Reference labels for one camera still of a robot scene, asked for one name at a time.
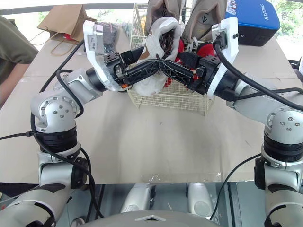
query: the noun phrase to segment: white wire basket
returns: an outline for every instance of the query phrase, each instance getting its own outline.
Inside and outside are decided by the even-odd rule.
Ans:
[[[142,46],[142,41],[146,38],[144,36],[145,18],[147,12],[147,4],[135,4],[133,15],[133,28],[131,34],[131,48],[137,48]],[[186,5],[183,8],[183,13],[180,17],[179,24],[182,31],[185,24],[189,20],[191,12],[190,5]],[[151,105],[159,107],[168,107],[183,110],[198,111],[202,115],[206,115],[211,108],[214,100],[210,100],[207,96],[203,96],[197,92],[193,92],[187,89],[183,84],[168,79],[163,89],[152,96],[142,96],[132,90],[132,87],[127,90],[128,95],[137,108],[140,105]]]

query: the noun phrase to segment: beige table surface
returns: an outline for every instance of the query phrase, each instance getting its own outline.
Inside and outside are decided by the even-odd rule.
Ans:
[[[1,109],[0,136],[30,130],[30,99],[66,57],[51,56],[54,46],[56,41],[44,46]],[[124,43],[118,50],[127,48]],[[239,50],[234,65],[243,72],[268,78],[278,88],[302,87],[275,39]],[[79,67],[91,67],[86,56],[75,55],[65,68]],[[153,106],[136,109],[127,94],[109,91],[84,107],[76,120],[78,140],[91,158],[96,183],[222,181],[239,162],[259,153],[263,142],[264,126],[219,98],[205,117]],[[1,140],[0,182],[37,183],[37,151],[34,138]],[[253,166],[251,161],[239,168],[232,180],[252,180]]]

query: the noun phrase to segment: brown paper bag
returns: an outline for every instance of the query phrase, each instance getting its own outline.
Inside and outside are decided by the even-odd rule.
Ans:
[[[60,5],[54,6],[37,28],[48,31],[52,39],[74,43],[84,38],[85,20],[96,21],[86,15],[82,4]],[[65,34],[73,40],[64,38]]]

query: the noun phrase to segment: blue case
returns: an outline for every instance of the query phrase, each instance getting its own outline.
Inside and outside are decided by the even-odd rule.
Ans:
[[[225,18],[237,17],[239,44],[263,46],[280,29],[273,5],[266,0],[227,0]]]

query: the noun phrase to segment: sneaker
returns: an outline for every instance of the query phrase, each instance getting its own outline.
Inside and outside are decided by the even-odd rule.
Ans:
[[[196,0],[182,38],[188,43],[195,39],[211,40],[212,25],[220,23],[225,18],[227,0]]]
[[[150,32],[154,21],[161,17],[173,17],[179,21],[186,0],[149,0],[147,5],[145,35]]]
[[[171,51],[167,57],[165,57],[165,52],[159,42],[162,35],[169,33],[173,30],[173,42],[171,46]],[[181,37],[181,27],[178,21],[173,17],[162,17],[153,23],[151,30],[143,42],[144,50],[137,61],[140,64],[148,59],[163,59],[172,60],[176,59],[179,48],[179,40]],[[142,96],[152,96],[159,93],[163,86],[165,85],[167,76],[158,71],[154,75],[139,81],[133,85],[133,90]]]

